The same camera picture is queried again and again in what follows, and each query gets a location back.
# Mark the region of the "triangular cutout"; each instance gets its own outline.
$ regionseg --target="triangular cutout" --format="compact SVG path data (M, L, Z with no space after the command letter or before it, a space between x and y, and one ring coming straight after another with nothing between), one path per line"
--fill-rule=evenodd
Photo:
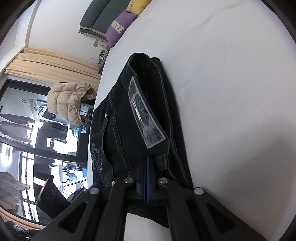
M226 217L220 210L213 204L207 203L207 208L217 226L220 233L224 234L231 229L235 228L235 223Z
M78 227L79 221L87 206L86 202L81 203L75 210L73 210L66 218L64 218L58 226L70 233L75 233Z

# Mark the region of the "jacket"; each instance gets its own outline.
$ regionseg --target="jacket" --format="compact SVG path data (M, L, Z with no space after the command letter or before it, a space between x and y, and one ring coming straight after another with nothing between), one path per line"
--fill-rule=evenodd
M47 109L71 124L80 126L84 124L80 116L80 102L92 100L95 96L96 93L90 84L60 82L47 94Z

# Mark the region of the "bed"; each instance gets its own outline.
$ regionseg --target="bed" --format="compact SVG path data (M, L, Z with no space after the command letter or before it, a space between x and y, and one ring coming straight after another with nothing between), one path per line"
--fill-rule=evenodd
M296 214L296 44L283 23L259 0L153 0L110 50L95 107L136 52L171 81L194 186L278 241ZM125 239L139 237L170 239L130 214Z

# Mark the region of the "metal screw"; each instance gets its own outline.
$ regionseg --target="metal screw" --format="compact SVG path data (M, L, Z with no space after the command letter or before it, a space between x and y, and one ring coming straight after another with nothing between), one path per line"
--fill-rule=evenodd
M91 190L89 190L89 193L95 195L99 193L99 190L97 188L92 188Z
M133 178L132 177L127 177L124 179L124 182L127 184L133 183Z
M167 179L166 177L162 177L162 178L160 178L158 181L159 181L159 183L161 183L161 184L166 184L166 183L168 183L168 179Z
M204 191L203 191L202 188L195 188L195 189L194 189L194 193L195 193L196 195L203 195Z

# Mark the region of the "black jeans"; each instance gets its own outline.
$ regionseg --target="black jeans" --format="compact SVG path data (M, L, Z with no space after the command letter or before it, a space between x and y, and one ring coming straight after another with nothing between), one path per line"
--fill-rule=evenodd
M129 58L95 109L90 136L95 182L124 179L145 154L154 157L161 176L192 189L174 93L159 59L142 53Z

